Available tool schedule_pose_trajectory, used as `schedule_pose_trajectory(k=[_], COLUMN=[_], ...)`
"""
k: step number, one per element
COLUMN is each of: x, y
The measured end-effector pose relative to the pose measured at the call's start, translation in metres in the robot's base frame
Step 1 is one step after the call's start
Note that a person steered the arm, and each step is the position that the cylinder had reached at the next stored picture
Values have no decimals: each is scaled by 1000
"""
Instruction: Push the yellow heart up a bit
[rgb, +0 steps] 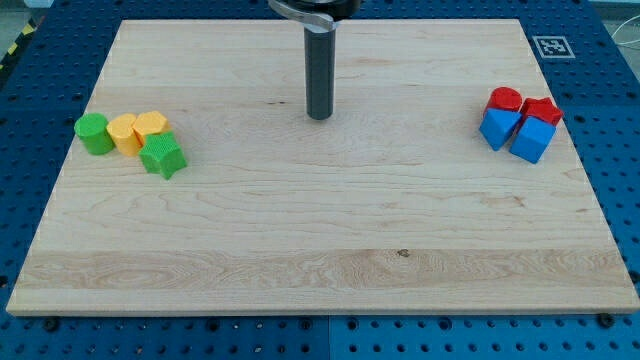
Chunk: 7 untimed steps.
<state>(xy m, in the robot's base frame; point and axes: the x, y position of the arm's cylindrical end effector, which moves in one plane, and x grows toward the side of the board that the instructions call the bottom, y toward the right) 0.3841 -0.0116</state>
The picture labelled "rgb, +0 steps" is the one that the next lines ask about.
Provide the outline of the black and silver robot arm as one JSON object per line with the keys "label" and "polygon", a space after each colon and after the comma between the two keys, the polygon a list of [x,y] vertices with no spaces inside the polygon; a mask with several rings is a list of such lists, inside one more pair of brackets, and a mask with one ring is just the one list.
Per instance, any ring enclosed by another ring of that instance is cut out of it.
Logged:
{"label": "black and silver robot arm", "polygon": [[280,16],[301,23],[306,29],[325,33],[355,15],[361,0],[268,0],[269,7]]}

